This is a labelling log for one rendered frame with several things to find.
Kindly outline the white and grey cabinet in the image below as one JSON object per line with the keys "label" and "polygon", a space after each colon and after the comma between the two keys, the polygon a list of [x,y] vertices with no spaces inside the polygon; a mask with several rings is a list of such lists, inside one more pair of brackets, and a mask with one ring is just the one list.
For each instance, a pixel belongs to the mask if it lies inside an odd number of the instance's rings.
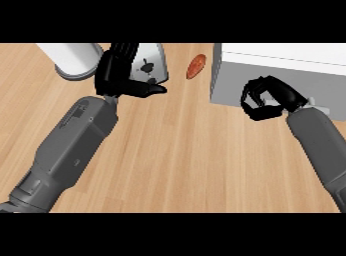
{"label": "white and grey cabinet", "polygon": [[211,101],[237,106],[252,79],[274,76],[346,121],[346,43],[218,43]]}

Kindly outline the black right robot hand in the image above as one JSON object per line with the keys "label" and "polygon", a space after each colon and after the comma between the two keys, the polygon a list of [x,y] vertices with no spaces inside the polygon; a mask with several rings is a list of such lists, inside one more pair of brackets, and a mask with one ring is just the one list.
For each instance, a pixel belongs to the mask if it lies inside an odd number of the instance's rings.
{"label": "black right robot hand", "polygon": [[[270,92],[279,102],[277,106],[264,102],[261,98],[264,92]],[[240,103],[250,119],[262,121],[280,117],[284,110],[293,113],[308,104],[308,99],[284,81],[274,76],[267,76],[249,81],[243,89]]]}

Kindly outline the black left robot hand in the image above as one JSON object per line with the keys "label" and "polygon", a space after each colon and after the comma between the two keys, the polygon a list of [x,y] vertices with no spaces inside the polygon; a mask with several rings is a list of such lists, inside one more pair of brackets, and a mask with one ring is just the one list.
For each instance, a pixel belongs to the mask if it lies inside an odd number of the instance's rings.
{"label": "black left robot hand", "polygon": [[138,48],[138,43],[113,43],[110,49],[104,52],[95,72],[98,95],[110,97],[129,95],[147,98],[168,92],[168,88],[157,83],[131,79]]}

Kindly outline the silver toaster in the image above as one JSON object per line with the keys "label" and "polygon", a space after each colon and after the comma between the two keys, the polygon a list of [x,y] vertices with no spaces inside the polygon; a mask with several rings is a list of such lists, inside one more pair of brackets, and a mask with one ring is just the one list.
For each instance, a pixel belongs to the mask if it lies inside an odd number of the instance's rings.
{"label": "silver toaster", "polygon": [[165,48],[160,43],[141,43],[132,63],[131,79],[165,83],[169,80]]}

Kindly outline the orange oval vegetable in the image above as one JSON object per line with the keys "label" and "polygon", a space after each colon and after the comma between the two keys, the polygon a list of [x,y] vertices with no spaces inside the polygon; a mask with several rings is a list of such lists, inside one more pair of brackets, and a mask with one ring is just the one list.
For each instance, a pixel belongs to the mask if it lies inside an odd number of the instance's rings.
{"label": "orange oval vegetable", "polygon": [[205,54],[199,54],[194,57],[194,59],[190,63],[190,66],[188,66],[188,70],[187,70],[187,78],[188,79],[193,79],[202,72],[202,70],[206,66],[206,60],[208,60],[208,57]]}

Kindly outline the white cylindrical appliance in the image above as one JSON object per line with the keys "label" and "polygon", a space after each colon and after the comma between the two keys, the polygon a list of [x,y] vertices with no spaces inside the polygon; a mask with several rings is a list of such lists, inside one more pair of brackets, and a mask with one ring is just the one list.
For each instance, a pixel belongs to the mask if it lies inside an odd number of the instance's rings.
{"label": "white cylindrical appliance", "polygon": [[98,43],[38,43],[38,46],[66,80],[81,81],[94,76],[104,53]]}

